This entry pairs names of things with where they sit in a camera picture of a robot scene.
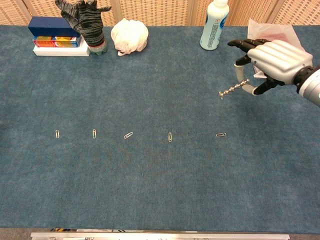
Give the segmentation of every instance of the silver paper clip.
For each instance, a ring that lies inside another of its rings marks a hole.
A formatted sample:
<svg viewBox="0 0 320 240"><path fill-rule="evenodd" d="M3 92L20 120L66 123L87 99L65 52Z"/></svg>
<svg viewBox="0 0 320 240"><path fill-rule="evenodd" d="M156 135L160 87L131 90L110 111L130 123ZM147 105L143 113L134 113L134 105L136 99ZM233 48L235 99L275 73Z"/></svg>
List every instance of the silver paper clip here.
<svg viewBox="0 0 320 240"><path fill-rule="evenodd" d="M97 130L94 128L94 129L92 130L92 138L95 139L96 136L97 136Z"/></svg>
<svg viewBox="0 0 320 240"><path fill-rule="evenodd" d="M133 132L129 132L128 134L124 135L124 139L127 139L129 138L130 136L132 136L132 134L134 134Z"/></svg>
<svg viewBox="0 0 320 240"><path fill-rule="evenodd" d="M227 134L225 132L222 132L222 133L217 133L215 136L216 137L224 137L224 136L227 136Z"/></svg>

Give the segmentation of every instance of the blue carpet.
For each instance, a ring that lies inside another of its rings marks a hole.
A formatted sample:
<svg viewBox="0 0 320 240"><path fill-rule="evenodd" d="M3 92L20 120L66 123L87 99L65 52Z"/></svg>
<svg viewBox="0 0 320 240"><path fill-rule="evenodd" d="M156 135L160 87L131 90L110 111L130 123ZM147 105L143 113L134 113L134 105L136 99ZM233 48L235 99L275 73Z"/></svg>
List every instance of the blue carpet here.
<svg viewBox="0 0 320 240"><path fill-rule="evenodd" d="M131 55L105 28L102 56L38 57L0 26L0 227L319 234L320 109L294 86L220 100L246 27L215 51L202 27L148 29ZM320 65L320 26L294 29Z"/></svg>

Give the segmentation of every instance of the white plastic bottle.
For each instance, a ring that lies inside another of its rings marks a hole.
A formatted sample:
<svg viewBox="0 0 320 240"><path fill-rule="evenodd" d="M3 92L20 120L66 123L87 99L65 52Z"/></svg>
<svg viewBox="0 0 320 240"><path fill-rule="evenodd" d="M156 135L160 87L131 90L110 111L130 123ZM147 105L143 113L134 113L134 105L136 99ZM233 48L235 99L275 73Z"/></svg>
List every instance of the white plastic bottle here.
<svg viewBox="0 0 320 240"><path fill-rule="evenodd" d="M214 50L219 45L220 34L229 13L228 0L214 0L206 11L205 25L200 45L205 50Z"/></svg>

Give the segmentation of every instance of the blue box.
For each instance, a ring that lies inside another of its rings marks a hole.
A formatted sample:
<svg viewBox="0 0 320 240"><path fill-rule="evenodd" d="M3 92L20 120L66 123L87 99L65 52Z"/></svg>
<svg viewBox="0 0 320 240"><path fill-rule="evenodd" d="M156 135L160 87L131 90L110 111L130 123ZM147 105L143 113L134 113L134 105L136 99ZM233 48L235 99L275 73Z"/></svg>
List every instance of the blue box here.
<svg viewBox="0 0 320 240"><path fill-rule="evenodd" d="M33 16L28 28L35 37L80 37L63 17Z"/></svg>

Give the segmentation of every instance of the gray knit glove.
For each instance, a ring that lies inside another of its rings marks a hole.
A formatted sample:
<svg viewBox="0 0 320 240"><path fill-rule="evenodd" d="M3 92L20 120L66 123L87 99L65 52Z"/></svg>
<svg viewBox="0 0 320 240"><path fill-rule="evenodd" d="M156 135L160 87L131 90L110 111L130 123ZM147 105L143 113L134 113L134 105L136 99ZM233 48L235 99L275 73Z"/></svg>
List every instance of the gray knit glove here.
<svg viewBox="0 0 320 240"><path fill-rule="evenodd" d="M110 6L97 8L97 0L79 0L75 4L55 0L55 5L61 10L61 16L83 36L90 47L95 48L105 42L101 13L110 11Z"/></svg>

